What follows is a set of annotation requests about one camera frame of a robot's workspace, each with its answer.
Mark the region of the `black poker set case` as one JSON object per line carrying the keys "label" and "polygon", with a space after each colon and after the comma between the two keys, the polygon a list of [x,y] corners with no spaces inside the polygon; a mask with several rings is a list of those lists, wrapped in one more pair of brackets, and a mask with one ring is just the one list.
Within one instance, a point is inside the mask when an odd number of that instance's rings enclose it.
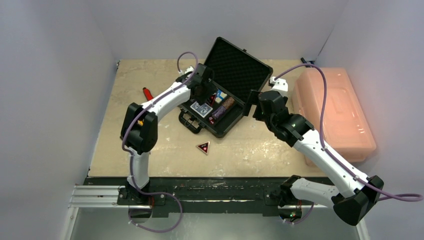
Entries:
{"label": "black poker set case", "polygon": [[180,105],[178,120],[194,134],[206,129],[215,137],[222,138],[242,118],[250,91],[262,90],[274,70],[223,37],[216,38],[203,64],[213,70],[213,83],[217,89],[227,94],[226,99],[234,98],[235,103],[211,124],[212,113],[222,103],[214,102],[212,112],[202,118],[190,108],[194,100],[189,100]]}

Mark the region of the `grey purple poker chip stack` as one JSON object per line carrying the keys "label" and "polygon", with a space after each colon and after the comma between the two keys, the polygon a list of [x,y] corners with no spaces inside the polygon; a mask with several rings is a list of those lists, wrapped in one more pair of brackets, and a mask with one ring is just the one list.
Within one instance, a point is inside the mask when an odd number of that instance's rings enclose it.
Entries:
{"label": "grey purple poker chip stack", "polygon": [[221,105],[218,107],[211,115],[211,117],[215,120],[217,120],[222,114],[226,112],[227,108]]}

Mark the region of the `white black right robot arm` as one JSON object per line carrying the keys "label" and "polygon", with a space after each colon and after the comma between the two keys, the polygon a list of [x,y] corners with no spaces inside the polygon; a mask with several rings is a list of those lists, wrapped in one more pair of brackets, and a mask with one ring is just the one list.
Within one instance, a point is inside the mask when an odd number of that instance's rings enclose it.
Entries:
{"label": "white black right robot arm", "polygon": [[287,100],[275,90],[251,90],[243,114],[247,116],[255,105],[253,117],[264,122],[277,139],[309,158],[332,185],[292,175],[269,197],[280,207],[302,200],[323,205],[332,208],[345,223],[356,226],[378,202],[384,181],[376,175],[369,177],[341,157],[304,116],[289,113]]}

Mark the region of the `triangular dealer button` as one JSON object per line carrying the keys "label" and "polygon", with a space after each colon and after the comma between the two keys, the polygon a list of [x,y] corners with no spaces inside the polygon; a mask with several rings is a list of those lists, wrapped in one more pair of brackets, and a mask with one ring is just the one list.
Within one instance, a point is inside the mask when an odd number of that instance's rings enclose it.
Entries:
{"label": "triangular dealer button", "polygon": [[211,95],[208,99],[207,99],[207,104],[210,106],[214,105],[214,102],[216,100],[217,94],[214,93],[213,95]]}
{"label": "triangular dealer button", "polygon": [[204,153],[205,155],[209,154],[209,150],[210,150],[210,141],[201,143],[196,145],[196,148],[199,149],[202,153]]}

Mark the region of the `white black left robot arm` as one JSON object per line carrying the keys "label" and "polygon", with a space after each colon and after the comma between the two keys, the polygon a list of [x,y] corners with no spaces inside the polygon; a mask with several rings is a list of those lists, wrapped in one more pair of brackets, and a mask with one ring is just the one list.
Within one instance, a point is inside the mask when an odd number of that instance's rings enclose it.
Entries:
{"label": "white black left robot arm", "polygon": [[182,73],[172,85],[153,99],[131,103],[125,113],[120,138],[121,148],[129,156],[129,176],[122,194],[138,205],[146,203],[149,191],[149,157],[158,141],[159,122],[181,104],[195,100],[203,104],[217,91],[214,71],[203,64]]}

